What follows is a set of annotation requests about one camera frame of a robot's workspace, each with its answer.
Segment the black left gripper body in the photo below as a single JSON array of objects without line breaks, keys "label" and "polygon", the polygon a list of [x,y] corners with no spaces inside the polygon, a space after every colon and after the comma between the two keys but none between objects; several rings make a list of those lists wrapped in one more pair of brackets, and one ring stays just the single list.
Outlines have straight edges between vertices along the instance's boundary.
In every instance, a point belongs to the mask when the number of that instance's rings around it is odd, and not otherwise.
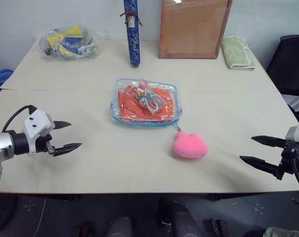
[{"label": "black left gripper body", "polygon": [[40,136],[36,139],[36,153],[49,153],[52,156],[56,155],[55,147],[52,146],[52,136],[47,134],[46,136]]}]

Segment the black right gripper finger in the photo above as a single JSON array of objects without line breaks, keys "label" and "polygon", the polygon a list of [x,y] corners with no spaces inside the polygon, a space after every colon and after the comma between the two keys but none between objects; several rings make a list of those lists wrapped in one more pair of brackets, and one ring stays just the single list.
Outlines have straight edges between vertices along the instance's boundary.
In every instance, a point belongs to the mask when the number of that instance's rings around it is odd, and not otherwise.
[{"label": "black right gripper finger", "polygon": [[259,135],[251,137],[252,140],[257,141],[265,146],[284,148],[286,145],[285,139],[280,139],[271,136]]},{"label": "black right gripper finger", "polygon": [[276,166],[276,165],[267,163],[262,159],[250,157],[250,156],[240,156],[240,159],[243,160],[248,165],[250,165],[258,170],[261,170],[266,173],[272,174],[273,176],[276,176],[277,169],[278,169],[278,166]]}]

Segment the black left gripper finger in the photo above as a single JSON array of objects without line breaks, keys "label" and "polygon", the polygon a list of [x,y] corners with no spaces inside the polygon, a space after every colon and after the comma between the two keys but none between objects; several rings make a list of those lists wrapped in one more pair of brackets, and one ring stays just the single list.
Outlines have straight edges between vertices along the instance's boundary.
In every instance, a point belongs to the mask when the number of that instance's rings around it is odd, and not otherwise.
[{"label": "black left gripper finger", "polygon": [[56,129],[62,129],[65,128],[67,126],[71,126],[72,124],[66,121],[54,121],[54,130]]},{"label": "black left gripper finger", "polygon": [[52,156],[56,157],[56,156],[70,153],[73,150],[79,148],[81,145],[82,145],[81,143],[70,143],[70,144],[65,144],[63,147],[60,148],[53,148]]}]

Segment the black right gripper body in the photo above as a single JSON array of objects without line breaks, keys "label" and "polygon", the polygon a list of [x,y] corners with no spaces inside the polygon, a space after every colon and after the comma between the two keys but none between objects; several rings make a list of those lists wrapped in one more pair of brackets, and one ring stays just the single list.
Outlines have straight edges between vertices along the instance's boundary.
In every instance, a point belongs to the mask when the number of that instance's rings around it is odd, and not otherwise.
[{"label": "black right gripper body", "polygon": [[292,168],[293,160],[299,168],[299,143],[286,142],[286,145],[281,153],[281,161],[275,174],[275,177],[278,180],[282,180],[285,173],[294,174],[294,170]]}]

